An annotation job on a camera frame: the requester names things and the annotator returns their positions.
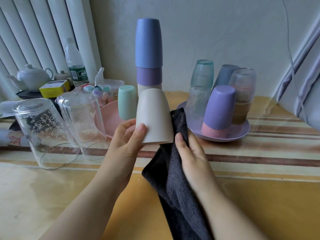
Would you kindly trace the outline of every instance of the plate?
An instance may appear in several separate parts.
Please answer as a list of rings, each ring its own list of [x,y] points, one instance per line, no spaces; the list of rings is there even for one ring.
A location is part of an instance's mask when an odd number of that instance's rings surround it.
[[[184,108],[187,104],[187,101],[182,102],[178,105],[177,109]],[[246,136],[250,131],[250,124],[248,120],[245,120],[243,125],[231,125],[226,135],[226,138],[216,138],[216,137],[209,137],[202,135],[201,131],[193,130],[189,128],[192,133],[195,134],[196,137],[201,139],[205,139],[207,141],[216,141],[216,142],[229,142],[229,141],[236,141],[240,138]]]
[[[119,117],[118,100],[104,105],[100,110],[106,136],[112,139],[118,125],[125,122]],[[133,131],[134,129],[135,125],[131,126],[127,131]]]

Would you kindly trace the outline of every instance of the mint green cup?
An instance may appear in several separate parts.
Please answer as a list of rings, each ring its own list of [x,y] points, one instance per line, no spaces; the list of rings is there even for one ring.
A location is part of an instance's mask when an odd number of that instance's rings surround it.
[[[131,85],[123,85],[118,93],[119,117],[123,120],[134,119],[137,115],[138,94]]]

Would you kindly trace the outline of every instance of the table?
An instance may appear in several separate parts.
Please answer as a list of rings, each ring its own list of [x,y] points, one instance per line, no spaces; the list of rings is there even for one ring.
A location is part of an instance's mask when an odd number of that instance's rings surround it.
[[[187,99],[166,92],[171,109]],[[318,239],[320,133],[267,97],[255,97],[250,133],[239,141],[199,139],[226,194],[274,240]],[[0,121],[8,128],[13,120]],[[172,239],[158,196],[141,171],[158,146],[138,155],[103,239]],[[101,161],[38,168],[29,148],[0,148],[0,239],[37,239],[94,177]]]

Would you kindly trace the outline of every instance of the fingernail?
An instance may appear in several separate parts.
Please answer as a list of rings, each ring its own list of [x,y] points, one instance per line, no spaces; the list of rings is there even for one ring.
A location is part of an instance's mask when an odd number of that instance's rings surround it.
[[[177,141],[183,141],[183,136],[180,132],[176,135],[176,139]]]
[[[142,132],[144,130],[144,127],[145,127],[144,123],[139,123],[137,130]]]

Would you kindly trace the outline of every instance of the person's left hand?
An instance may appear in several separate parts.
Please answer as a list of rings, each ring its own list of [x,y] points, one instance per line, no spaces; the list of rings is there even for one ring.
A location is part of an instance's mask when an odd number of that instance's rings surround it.
[[[138,153],[143,148],[141,143],[147,133],[146,125],[143,123],[134,131],[126,131],[135,124],[136,119],[131,119],[117,127],[96,175],[117,187],[118,194],[128,185]]]

